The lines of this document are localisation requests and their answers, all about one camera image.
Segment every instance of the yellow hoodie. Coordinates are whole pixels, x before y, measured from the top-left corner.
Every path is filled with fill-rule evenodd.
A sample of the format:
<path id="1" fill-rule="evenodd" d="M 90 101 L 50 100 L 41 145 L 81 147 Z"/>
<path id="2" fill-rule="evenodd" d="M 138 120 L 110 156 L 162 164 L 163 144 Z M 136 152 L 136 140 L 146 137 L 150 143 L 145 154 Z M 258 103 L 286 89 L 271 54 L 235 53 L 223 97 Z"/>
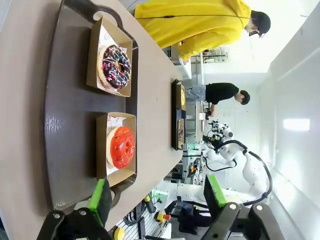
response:
<path id="1" fill-rule="evenodd" d="M 176 17 L 154 18 L 163 16 Z M 138 4 L 134 13 L 161 48 L 183 41 L 179 54 L 184 60 L 237 41 L 250 16 L 251 9 L 242 0 L 149 0 Z"/>

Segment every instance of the green tape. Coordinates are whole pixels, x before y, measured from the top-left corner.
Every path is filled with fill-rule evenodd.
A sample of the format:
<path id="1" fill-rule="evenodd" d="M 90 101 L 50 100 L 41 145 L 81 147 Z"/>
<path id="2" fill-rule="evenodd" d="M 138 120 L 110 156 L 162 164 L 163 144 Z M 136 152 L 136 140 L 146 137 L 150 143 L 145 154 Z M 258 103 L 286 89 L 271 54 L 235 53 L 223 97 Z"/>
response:
<path id="1" fill-rule="evenodd" d="M 93 215 L 99 221 L 101 226 L 103 224 L 102 224 L 102 221 L 101 221 L 99 213 L 98 213 L 98 204 L 99 204 L 99 201 L 100 201 L 100 198 L 101 198 L 102 191 L 104 189 L 104 185 L 105 185 L 105 180 L 104 179 L 99 179 L 99 181 L 98 181 L 98 183 L 97 183 L 97 185 L 95 187 L 94 193 L 93 193 L 93 195 L 91 197 L 91 200 L 90 200 L 90 202 L 88 204 L 88 209 L 90 209 L 90 211 L 93 213 Z"/>
<path id="2" fill-rule="evenodd" d="M 208 179 L 209 179 L 209 182 L 210 182 L 210 185 L 213 189 L 213 192 L 214 192 L 214 195 L 215 195 L 215 198 L 218 202 L 218 205 L 220 208 L 224 207 L 226 204 L 227 204 L 227 200 L 225 198 L 225 195 L 219 185 L 219 182 L 216 178 L 215 175 L 207 175 Z"/>

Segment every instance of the screw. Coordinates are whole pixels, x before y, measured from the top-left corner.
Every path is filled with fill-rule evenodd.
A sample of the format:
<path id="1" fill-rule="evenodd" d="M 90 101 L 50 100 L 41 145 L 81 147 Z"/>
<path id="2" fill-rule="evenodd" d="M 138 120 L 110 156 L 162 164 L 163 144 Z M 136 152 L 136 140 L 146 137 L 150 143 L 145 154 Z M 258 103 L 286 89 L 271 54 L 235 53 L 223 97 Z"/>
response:
<path id="1" fill-rule="evenodd" d="M 235 210 L 235 209 L 237 208 L 237 206 L 234 205 L 234 204 L 230 204 L 230 208 L 231 208 L 232 210 Z"/>

